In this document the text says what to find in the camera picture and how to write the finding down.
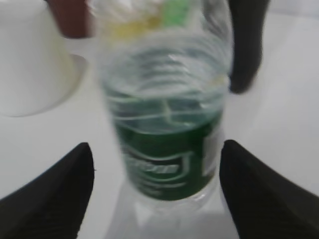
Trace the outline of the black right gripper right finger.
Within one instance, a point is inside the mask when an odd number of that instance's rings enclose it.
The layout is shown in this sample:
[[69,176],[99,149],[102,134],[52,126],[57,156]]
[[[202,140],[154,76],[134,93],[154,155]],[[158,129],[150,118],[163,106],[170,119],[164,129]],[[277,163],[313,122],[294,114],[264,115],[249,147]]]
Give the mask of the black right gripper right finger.
[[317,239],[319,198],[286,179],[238,142],[221,151],[221,189],[241,239]]

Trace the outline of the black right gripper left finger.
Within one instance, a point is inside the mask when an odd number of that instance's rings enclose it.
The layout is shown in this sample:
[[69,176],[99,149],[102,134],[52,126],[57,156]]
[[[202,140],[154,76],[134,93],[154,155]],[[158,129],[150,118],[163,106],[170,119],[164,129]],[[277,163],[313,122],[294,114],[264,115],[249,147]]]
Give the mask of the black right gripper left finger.
[[94,186],[88,143],[0,201],[2,239],[76,239]]

